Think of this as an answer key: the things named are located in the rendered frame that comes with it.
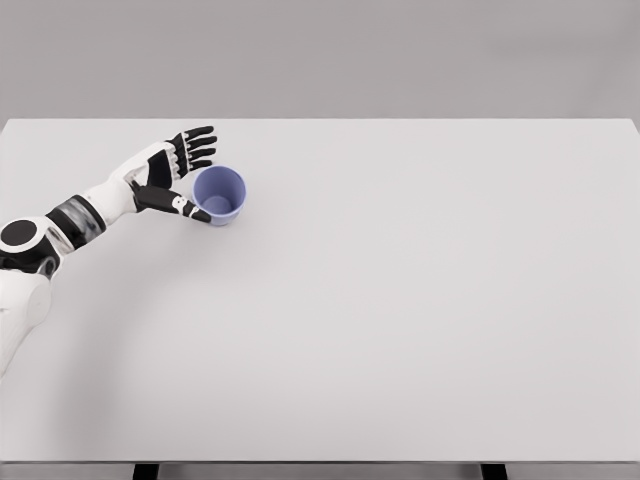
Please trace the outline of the blue plastic cup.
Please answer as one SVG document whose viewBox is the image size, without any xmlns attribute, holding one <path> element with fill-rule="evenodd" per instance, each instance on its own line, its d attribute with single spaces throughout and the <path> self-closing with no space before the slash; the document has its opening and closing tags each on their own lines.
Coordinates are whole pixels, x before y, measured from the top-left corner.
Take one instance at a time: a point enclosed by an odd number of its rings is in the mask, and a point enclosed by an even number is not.
<svg viewBox="0 0 640 480">
<path fill-rule="evenodd" d="M 194 203 L 210 215 L 210 224 L 216 227 L 226 226 L 237 218 L 246 195 L 243 177 L 223 165 L 204 168 L 195 176 L 192 185 Z"/>
</svg>

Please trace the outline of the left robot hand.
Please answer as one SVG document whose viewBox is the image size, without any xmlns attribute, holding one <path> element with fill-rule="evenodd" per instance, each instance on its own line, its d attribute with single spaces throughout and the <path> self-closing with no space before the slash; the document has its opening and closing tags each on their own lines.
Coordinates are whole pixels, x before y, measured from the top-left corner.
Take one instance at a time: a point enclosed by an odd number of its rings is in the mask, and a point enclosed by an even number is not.
<svg viewBox="0 0 640 480">
<path fill-rule="evenodd" d="M 210 222 L 208 213 L 173 191 L 172 186 L 187 174 L 211 166 L 216 142 L 214 128 L 200 126 L 156 142 L 126 160 L 110 175 L 124 187 L 123 211 L 139 213 L 151 208 Z"/>
</svg>

